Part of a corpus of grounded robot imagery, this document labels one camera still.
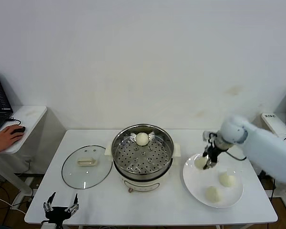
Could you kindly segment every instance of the wooden floor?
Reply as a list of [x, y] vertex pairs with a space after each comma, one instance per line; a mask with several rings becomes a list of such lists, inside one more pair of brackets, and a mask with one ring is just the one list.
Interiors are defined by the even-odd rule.
[[[31, 188], [38, 188], [38, 185], [41, 183], [41, 178], [35, 178]], [[0, 185], [5, 188], [10, 196], [10, 201], [12, 201], [17, 193], [18, 190], [9, 182], [1, 182]], [[263, 183], [264, 187], [266, 189], [269, 189], [271, 185], [267, 182]], [[0, 198], [7, 201], [8, 197], [4, 190], [0, 188]], [[278, 215], [278, 221], [276, 223], [269, 224], [269, 229], [286, 229], [286, 208], [281, 201], [281, 199], [274, 198], [273, 206], [276, 210], [276, 213]], [[0, 208], [4, 208], [7, 205], [0, 201]], [[20, 210], [27, 211], [26, 203], [21, 204]], [[3, 224], [5, 215], [7, 213], [8, 209], [0, 209], [0, 225]], [[40, 225], [30, 225], [24, 222], [24, 215], [21, 212], [10, 210], [8, 212], [8, 215], [4, 221], [4, 226], [10, 227], [12, 229], [40, 229]], [[215, 229], [215, 226], [205, 226], [205, 227], [169, 227], [169, 229]], [[225, 229], [230, 229], [231, 226], [224, 226]], [[128, 229], [128, 227], [118, 227], [118, 229]], [[147, 227], [130, 227], [130, 229], [147, 229]], [[148, 229], [164, 229], [163, 227], [149, 227]], [[250, 227], [250, 229], [267, 229], [267, 224], [258, 224], [253, 225]]]

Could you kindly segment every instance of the human hand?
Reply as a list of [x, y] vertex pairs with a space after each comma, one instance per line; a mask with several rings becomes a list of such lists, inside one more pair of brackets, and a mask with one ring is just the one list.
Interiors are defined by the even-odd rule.
[[11, 132], [20, 128], [22, 128], [21, 125], [10, 125], [0, 131], [0, 152], [22, 139], [24, 133], [14, 133], [11, 135]]

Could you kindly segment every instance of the table leg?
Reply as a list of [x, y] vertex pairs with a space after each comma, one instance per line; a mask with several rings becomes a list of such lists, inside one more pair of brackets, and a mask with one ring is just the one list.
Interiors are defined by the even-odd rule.
[[[281, 198], [286, 207], [286, 186], [283, 186], [281, 184], [280, 186], [278, 186], [279, 188], [275, 189], [275, 191], [273, 192], [273, 198]], [[267, 193], [267, 196], [271, 198], [272, 190], [265, 190], [265, 191]]]
[[55, 223], [44, 223], [41, 226], [41, 229], [56, 229]]
[[21, 192], [26, 195], [32, 194], [32, 189], [25, 184], [19, 177], [17, 177], [13, 171], [9, 168], [8, 165], [4, 163], [4, 161], [0, 160], [0, 176], [7, 179], [10, 183], [12, 183], [16, 188], [18, 188]]
[[[28, 185], [28, 186], [30, 186], [31, 183], [33, 182], [33, 180], [34, 180], [33, 177], [28, 177], [28, 178], [26, 178], [26, 180], [25, 180], [25, 184]], [[24, 197], [30, 197], [30, 196], [33, 197], [33, 196], [35, 196], [36, 192], [37, 192], [37, 189], [35, 189], [35, 188], [33, 189], [33, 194], [32, 194], [32, 191], [30, 192], [29, 195], [28, 195], [28, 194], [25, 194], [25, 193], [23, 193], [23, 192], [19, 192], [18, 195], [15, 197], [13, 203], [12, 203], [12, 205], [15, 205], [15, 206], [11, 207], [11, 209], [18, 209], [18, 208], [20, 207], [19, 203], [22, 202], [22, 200], [23, 200]]]
[[233, 225], [230, 229], [247, 229], [247, 228], [251, 227], [252, 225], [253, 225], [253, 223]]

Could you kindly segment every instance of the white plate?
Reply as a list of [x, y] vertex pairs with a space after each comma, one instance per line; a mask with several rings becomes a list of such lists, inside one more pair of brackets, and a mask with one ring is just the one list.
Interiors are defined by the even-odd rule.
[[[194, 161], [201, 156], [202, 154], [191, 156], [183, 167], [183, 178], [187, 189], [197, 200], [214, 208], [228, 208], [236, 204], [244, 192], [240, 174], [234, 171], [224, 160], [221, 160], [220, 163], [217, 163], [213, 168], [200, 170], [195, 166]], [[229, 172], [235, 172], [236, 184], [233, 187], [224, 187], [219, 182], [219, 176], [227, 170]], [[206, 199], [205, 190], [209, 186], [218, 188], [222, 195], [221, 201], [213, 203]]]

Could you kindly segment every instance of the pot handle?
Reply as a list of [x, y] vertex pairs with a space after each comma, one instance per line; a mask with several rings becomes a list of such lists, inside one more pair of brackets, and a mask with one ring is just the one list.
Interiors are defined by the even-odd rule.
[[181, 151], [180, 151], [180, 145], [177, 143], [174, 143], [174, 151], [173, 151], [173, 165], [179, 165], [180, 164], [180, 157], [181, 157]]
[[174, 143], [174, 151], [172, 158], [181, 157], [180, 145], [178, 143]]
[[113, 161], [112, 154], [111, 154], [111, 142], [107, 144], [105, 149], [105, 156], [108, 156], [108, 160]]

